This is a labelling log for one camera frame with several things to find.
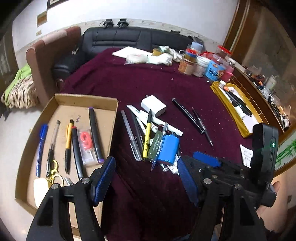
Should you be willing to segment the white power adapter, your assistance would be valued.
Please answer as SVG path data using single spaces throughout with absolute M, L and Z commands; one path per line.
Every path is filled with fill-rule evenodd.
M 146 96 L 141 102 L 141 107 L 146 112 L 152 111 L 152 116 L 155 117 L 162 115 L 167 108 L 167 106 L 154 95 Z

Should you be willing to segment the green patterned blanket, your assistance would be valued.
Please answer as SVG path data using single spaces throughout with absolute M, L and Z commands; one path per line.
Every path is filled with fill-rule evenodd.
M 28 109 L 38 105 L 38 95 L 28 64 L 17 71 L 14 80 L 2 94 L 1 102 L 7 108 L 19 109 Z

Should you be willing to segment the clear gel pen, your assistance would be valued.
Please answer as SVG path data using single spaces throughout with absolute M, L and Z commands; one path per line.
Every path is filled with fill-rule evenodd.
M 121 110 L 121 115 L 123 117 L 123 121 L 124 121 L 126 130 L 127 130 L 127 133 L 128 133 L 128 137 L 129 137 L 129 140 L 130 140 L 130 147 L 132 149 L 133 156 L 134 156 L 136 161 L 141 161 L 142 157 L 140 155 L 140 151 L 139 151 L 137 142 L 136 142 L 135 137 L 134 137 L 134 135 L 132 133 L 132 129 L 130 128 L 130 124 L 129 124 L 128 120 L 127 120 L 127 117 L 126 117 L 126 114 L 125 114 L 124 110 Z

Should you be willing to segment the blue battery pack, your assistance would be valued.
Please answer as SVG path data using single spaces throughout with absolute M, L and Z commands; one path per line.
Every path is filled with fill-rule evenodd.
M 163 148 L 158 158 L 158 162 L 172 166 L 179 147 L 179 138 L 174 135 L 166 135 Z

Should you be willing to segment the black red pen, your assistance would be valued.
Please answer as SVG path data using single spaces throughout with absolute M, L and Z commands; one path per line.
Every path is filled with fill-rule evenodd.
M 77 128 L 75 126 L 72 127 L 72 147 L 73 147 L 74 161 L 75 161 L 77 175 L 79 180 L 81 180 L 84 178 L 84 169 L 83 169 L 81 150 L 79 146 Z

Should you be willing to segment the yellow black pen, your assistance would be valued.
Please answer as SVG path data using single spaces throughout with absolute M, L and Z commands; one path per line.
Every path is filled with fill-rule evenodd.
M 144 140 L 144 149 L 142 157 L 144 160 L 147 158 L 148 150 L 149 150 L 149 139 L 150 139 L 150 132 L 151 132 L 151 122 L 152 122 L 152 110 L 149 110 L 149 114 L 147 117 L 147 126 L 145 131 L 145 140 Z

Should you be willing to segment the purple capped black marker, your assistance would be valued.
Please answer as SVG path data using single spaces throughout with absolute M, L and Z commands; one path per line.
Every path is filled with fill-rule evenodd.
M 94 108 L 89 108 L 88 110 L 89 110 L 89 121 L 90 121 L 90 128 L 91 128 L 95 155 L 98 163 L 102 164 L 104 162 L 104 156 L 102 154 L 101 147 L 100 147 L 99 132 L 97 128 L 97 121 L 96 121 Z

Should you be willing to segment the clear blue ballpoint pen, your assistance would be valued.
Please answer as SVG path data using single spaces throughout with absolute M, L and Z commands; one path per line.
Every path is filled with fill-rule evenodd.
M 157 163 L 158 158 L 159 158 L 159 155 L 160 155 L 161 150 L 162 150 L 162 148 L 163 148 L 164 139 L 165 139 L 165 136 L 166 136 L 167 130 L 168 130 L 168 123 L 165 123 L 165 124 L 164 124 L 164 127 L 163 127 L 163 131 L 162 131 L 162 135 L 161 135 L 161 138 L 160 138 L 160 142 L 159 142 L 159 148 L 158 148 L 158 150 L 157 150 L 157 153 L 156 153 L 155 159 L 154 159 L 154 161 L 153 161 L 153 163 L 152 163 L 151 172 L 152 172 L 153 169 L 155 168 L 156 163 Z

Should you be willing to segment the white gloves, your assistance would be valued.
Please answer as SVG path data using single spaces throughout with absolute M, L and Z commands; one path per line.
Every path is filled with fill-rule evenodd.
M 159 46 L 163 51 L 160 56 L 148 56 L 147 64 L 160 65 L 164 64 L 166 66 L 172 66 L 173 62 L 179 63 L 182 59 L 182 55 L 176 50 L 170 48 L 169 46 Z

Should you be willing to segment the blue labelled plastic jar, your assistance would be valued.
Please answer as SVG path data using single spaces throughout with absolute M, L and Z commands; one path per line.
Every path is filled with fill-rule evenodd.
M 227 66 L 228 63 L 224 58 L 220 57 L 219 55 L 213 54 L 213 57 L 208 64 L 204 76 L 209 81 L 217 81 L 220 77 L 223 76 Z

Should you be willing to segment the white tube long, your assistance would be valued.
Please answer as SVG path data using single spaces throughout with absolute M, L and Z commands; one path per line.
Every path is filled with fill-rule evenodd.
M 148 118 L 148 113 L 145 111 L 139 111 L 137 110 L 133 105 L 126 105 L 127 108 L 129 108 L 136 117 L 138 117 L 144 125 L 147 124 L 147 118 Z M 158 130 L 159 125 L 164 125 L 165 123 L 162 120 L 159 120 L 158 118 L 155 118 L 154 116 L 152 117 L 152 126 L 151 130 L 153 132 L 156 132 Z

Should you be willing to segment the clear black ballpoint pen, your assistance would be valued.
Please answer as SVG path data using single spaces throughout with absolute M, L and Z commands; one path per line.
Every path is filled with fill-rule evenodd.
M 46 177 L 47 178 L 51 174 L 51 166 L 52 166 L 52 161 L 53 161 L 53 158 L 54 158 L 54 149 L 55 149 L 55 144 L 56 144 L 56 139 L 57 139 L 59 126 L 60 126 L 60 121 L 57 120 L 56 124 L 55 124 L 54 131 L 53 131 L 53 135 L 52 135 L 52 138 L 51 138 L 48 157 L 47 157 L 47 162 L 46 162 Z

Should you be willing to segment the white plastic tub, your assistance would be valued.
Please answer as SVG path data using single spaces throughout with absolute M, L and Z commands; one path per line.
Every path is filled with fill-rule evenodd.
M 206 57 L 198 56 L 196 59 L 196 65 L 194 67 L 192 74 L 196 77 L 203 77 L 210 61 L 211 60 Z

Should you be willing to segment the cardboard tray box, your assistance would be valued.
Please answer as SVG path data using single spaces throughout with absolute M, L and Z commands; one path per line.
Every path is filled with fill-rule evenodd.
M 104 161 L 110 156 L 114 123 L 118 107 L 115 98 L 56 94 L 54 95 L 36 122 L 20 162 L 16 180 L 16 200 L 34 219 L 27 234 L 27 240 L 73 240 L 75 236 L 83 240 L 101 240 L 100 231 L 103 201 L 93 206 L 90 199 L 91 174 L 102 164 L 91 167 L 83 165 L 84 178 L 79 180 L 72 147 L 70 172 L 65 172 L 66 128 L 70 120 L 74 120 L 77 132 L 90 130 L 89 108 L 94 108 L 100 147 Z M 59 164 L 59 174 L 64 179 L 61 187 L 59 179 L 51 185 L 39 208 L 35 205 L 33 181 L 37 179 L 36 163 L 39 145 L 39 133 L 43 124 L 48 125 L 43 157 L 41 162 L 41 176 L 46 178 L 46 162 L 51 138 L 56 121 L 60 121 L 54 149 L 54 158 Z

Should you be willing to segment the black slim pen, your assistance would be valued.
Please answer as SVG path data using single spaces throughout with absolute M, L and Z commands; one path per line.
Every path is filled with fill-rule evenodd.
M 140 153 L 143 154 L 144 144 L 143 144 L 142 135 L 140 133 L 139 124 L 137 122 L 137 119 L 136 119 L 135 114 L 132 111 L 130 111 L 130 112 L 131 112 L 132 120 L 133 120 L 133 123 L 134 123 L 134 126 L 135 126 L 135 132 L 136 132 L 136 137 L 137 137 L 137 144 L 138 144 Z

